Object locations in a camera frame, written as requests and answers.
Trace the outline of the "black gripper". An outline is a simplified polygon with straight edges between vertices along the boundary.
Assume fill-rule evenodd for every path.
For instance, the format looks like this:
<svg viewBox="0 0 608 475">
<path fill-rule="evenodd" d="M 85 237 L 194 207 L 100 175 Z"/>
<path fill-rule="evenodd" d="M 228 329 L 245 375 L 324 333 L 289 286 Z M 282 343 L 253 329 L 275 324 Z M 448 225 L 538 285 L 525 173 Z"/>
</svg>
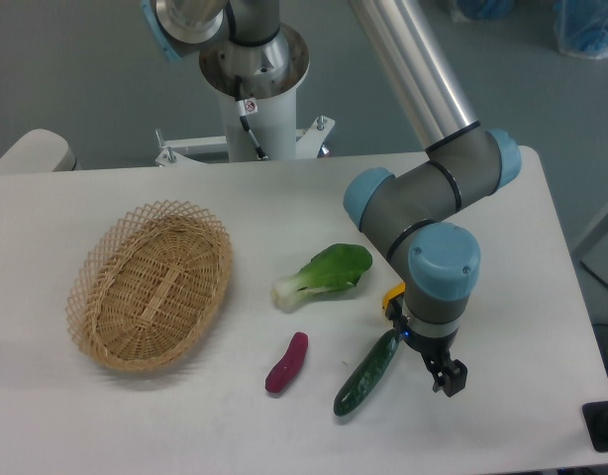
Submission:
<svg viewBox="0 0 608 475">
<path fill-rule="evenodd" d="M 465 388 L 467 367 L 460 360 L 452 359 L 450 352 L 456 332 L 428 337 L 405 331 L 401 336 L 408 346 L 421 354 L 427 370 L 433 376 L 435 393 L 442 391 L 447 397 L 452 397 Z"/>
</svg>

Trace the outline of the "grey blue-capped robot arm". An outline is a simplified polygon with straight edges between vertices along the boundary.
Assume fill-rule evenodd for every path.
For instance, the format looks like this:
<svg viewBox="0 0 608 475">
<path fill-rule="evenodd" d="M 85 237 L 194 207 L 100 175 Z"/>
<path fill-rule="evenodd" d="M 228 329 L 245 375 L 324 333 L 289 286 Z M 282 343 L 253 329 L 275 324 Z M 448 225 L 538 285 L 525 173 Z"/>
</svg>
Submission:
<svg viewBox="0 0 608 475">
<path fill-rule="evenodd" d="M 450 217 L 514 180 L 517 144 L 480 126 L 415 1 L 354 1 L 426 154 L 394 175 L 371 168 L 348 186 L 344 206 L 405 289 L 388 310 L 394 336 L 418 351 L 436 390 L 461 391 L 467 370 L 450 348 L 479 273 L 473 235 Z M 170 60 L 197 54 L 220 95 L 230 161 L 288 160 L 303 150 L 295 90 L 308 49 L 282 23 L 275 1 L 145 1 L 142 12 Z"/>
</svg>

